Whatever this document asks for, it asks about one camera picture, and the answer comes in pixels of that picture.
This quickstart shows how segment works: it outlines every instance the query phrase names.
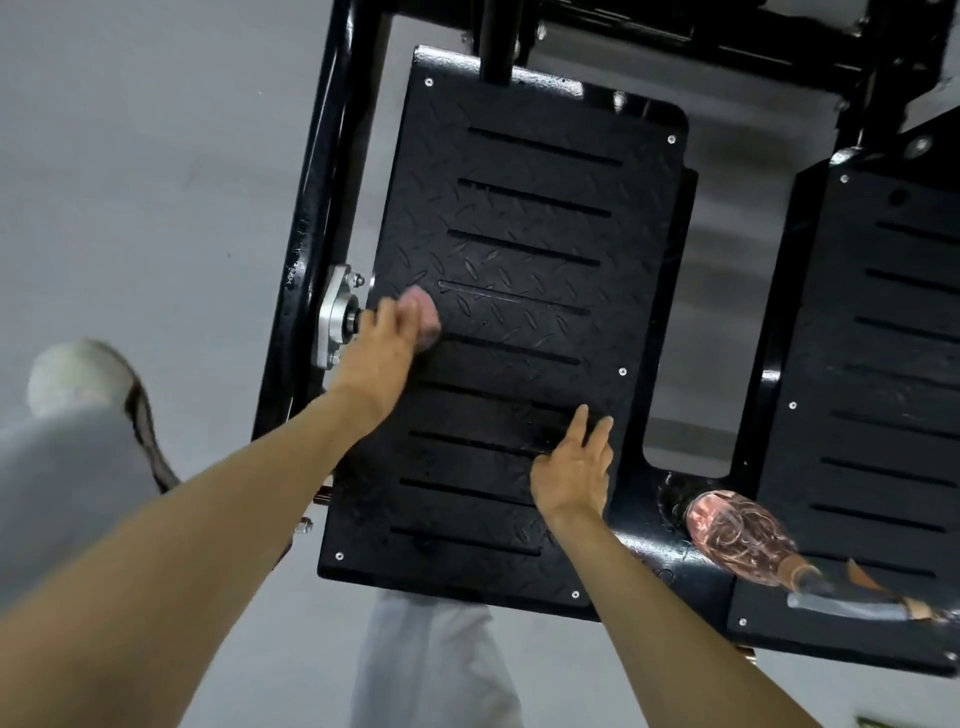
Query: metal bracket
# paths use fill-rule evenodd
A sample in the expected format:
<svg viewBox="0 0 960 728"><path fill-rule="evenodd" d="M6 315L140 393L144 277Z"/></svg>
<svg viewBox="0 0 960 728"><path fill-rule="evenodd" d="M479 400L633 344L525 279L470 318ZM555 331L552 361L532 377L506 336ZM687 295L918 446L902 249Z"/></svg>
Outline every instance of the metal bracket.
<svg viewBox="0 0 960 728"><path fill-rule="evenodd" d="M360 325L360 303L354 288L365 283L363 276L348 265L335 265L326 277L324 297L317 317L314 365L333 369L340 362L340 347L346 346Z"/></svg>

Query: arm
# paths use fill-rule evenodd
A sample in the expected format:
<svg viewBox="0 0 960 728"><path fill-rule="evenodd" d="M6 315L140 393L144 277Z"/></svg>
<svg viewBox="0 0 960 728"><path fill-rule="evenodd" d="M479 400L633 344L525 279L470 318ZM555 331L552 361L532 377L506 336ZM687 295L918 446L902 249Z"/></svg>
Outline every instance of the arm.
<svg viewBox="0 0 960 728"><path fill-rule="evenodd" d="M587 444L586 406L564 441L537 458L534 500L603 621L651 728L816 726L804 710L650 572L603 522L608 437Z"/></svg>
<svg viewBox="0 0 960 728"><path fill-rule="evenodd" d="M393 409L418 307L384 299L330 390L141 509L0 621L0 716L176 726L318 486Z"/></svg>

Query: bolt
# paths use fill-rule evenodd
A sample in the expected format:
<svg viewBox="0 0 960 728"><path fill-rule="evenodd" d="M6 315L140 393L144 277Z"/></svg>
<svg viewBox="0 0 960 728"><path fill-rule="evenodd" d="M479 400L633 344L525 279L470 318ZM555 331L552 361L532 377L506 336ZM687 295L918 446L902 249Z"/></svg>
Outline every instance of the bolt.
<svg viewBox="0 0 960 728"><path fill-rule="evenodd" d="M931 147L933 147L933 137L928 134L921 134L906 145L903 156L907 159L916 159L929 152Z"/></svg>

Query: gray pants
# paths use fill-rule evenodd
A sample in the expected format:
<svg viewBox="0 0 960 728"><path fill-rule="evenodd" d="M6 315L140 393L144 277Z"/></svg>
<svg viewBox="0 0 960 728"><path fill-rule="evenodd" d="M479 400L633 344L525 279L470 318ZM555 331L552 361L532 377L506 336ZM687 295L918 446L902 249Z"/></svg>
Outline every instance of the gray pants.
<svg viewBox="0 0 960 728"><path fill-rule="evenodd" d="M147 456L112 409L0 432L0 612L154 497ZM380 592L350 728L519 728L484 605Z"/></svg>

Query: gray floor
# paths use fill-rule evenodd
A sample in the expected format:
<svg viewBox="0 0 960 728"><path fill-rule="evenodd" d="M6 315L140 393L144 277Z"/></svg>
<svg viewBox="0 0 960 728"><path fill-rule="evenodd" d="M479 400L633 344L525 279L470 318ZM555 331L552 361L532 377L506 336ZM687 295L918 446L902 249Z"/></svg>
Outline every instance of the gray floor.
<svg viewBox="0 0 960 728"><path fill-rule="evenodd" d="M819 6L838 23L856 3ZM323 52L328 2L58 0L0 5L0 425L26 414L30 361L94 335L147 381L183 475L241 447L269 336ZM393 28L354 228L368 271L415 44ZM721 474L756 348L792 177L832 146L835 99L550 29L540 69L680 104L701 186L646 443L664 467ZM922 120L955 89L915 105ZM323 522L323 509L312 516ZM240 620L184 725L340 726L372 592L315 576L298 538ZM529 726L631 725L602 629L497 610ZM949 725L955 685L762 654L828 726L855 713Z"/></svg>

